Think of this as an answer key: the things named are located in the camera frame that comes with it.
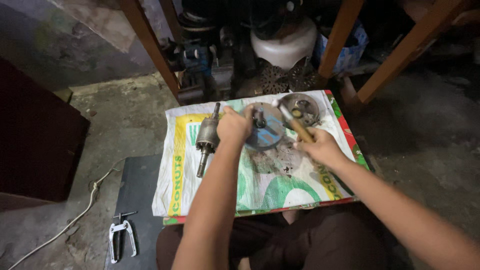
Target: person's left hand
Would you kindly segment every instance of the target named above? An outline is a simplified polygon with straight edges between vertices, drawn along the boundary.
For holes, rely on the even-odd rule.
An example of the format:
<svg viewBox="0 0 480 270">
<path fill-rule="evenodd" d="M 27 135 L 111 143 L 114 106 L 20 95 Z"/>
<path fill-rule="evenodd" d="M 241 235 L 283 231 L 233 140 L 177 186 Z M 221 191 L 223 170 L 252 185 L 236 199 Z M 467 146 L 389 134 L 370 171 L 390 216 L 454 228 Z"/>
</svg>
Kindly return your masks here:
<svg viewBox="0 0 480 270">
<path fill-rule="evenodd" d="M 223 107 L 222 119 L 218 122 L 216 132 L 220 141 L 235 141 L 244 143 L 252 133 L 253 106 L 249 105 L 243 109 L 244 117 L 239 115 L 231 107 Z"/>
</svg>

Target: black mat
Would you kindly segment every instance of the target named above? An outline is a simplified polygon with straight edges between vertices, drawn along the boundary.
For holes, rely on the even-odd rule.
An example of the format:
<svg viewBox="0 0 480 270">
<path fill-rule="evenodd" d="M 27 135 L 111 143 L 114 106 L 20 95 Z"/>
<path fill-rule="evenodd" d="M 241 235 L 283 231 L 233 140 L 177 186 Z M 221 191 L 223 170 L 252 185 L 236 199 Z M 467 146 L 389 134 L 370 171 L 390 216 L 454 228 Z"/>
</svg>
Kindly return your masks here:
<svg viewBox="0 0 480 270">
<path fill-rule="evenodd" d="M 122 236 L 122 252 L 120 260 L 112 264 L 110 251 L 107 253 L 105 269 L 156 270 L 156 239 L 162 230 L 162 217 L 152 214 L 152 201 L 158 181 L 158 170 L 162 155 L 127 158 L 123 167 L 119 197 L 115 215 L 119 212 L 138 211 L 126 217 L 130 222 L 137 243 L 137 256 L 131 257 L 132 245 L 128 233 Z"/>
</svg>

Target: gray wall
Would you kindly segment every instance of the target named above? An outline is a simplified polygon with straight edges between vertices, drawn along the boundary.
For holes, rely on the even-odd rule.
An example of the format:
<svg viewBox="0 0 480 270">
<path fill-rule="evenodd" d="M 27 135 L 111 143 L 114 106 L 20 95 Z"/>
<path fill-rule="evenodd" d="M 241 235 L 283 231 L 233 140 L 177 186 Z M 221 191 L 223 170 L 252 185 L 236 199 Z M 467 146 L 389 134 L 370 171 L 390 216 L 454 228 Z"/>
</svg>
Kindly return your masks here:
<svg viewBox="0 0 480 270">
<path fill-rule="evenodd" d="M 171 36 L 158 0 L 143 5 L 157 37 Z M 122 53 L 46 0 L 0 0 L 0 25 L 0 57 L 50 91 L 156 71 L 137 38 Z"/>
</svg>

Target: hand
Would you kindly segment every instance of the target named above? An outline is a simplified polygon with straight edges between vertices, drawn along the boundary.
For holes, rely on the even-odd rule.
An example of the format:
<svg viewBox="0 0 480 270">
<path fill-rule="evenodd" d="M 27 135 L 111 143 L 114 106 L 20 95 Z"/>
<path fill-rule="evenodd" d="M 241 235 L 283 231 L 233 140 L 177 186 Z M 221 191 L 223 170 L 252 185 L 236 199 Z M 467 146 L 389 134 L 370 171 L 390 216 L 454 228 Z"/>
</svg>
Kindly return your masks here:
<svg viewBox="0 0 480 270">
<path fill-rule="evenodd" d="M 315 143 L 302 142 L 298 136 L 297 143 L 293 144 L 295 149 L 307 152 L 311 158 L 332 170 L 350 161 L 328 131 L 312 127 L 308 127 L 307 130 L 313 136 Z"/>
<path fill-rule="evenodd" d="M 243 144 L 252 133 L 253 106 L 249 105 L 243 110 L 245 117 L 229 106 L 223 107 L 223 112 L 225 114 L 216 127 L 220 141 L 235 141 Z"/>
</svg>

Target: person's right hand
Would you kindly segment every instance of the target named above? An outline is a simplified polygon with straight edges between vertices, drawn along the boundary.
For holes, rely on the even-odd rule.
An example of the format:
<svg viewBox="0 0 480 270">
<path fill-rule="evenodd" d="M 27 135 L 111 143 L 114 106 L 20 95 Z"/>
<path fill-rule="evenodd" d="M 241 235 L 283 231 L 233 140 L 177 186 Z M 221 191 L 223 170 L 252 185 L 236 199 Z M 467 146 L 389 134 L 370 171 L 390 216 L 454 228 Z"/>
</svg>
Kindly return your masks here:
<svg viewBox="0 0 480 270">
<path fill-rule="evenodd" d="M 315 143 L 303 142 L 298 136 L 297 142 L 293 144 L 295 149 L 307 152 L 311 158 L 334 171 L 350 161 L 328 131 L 312 127 L 308 127 L 307 130 Z"/>
</svg>

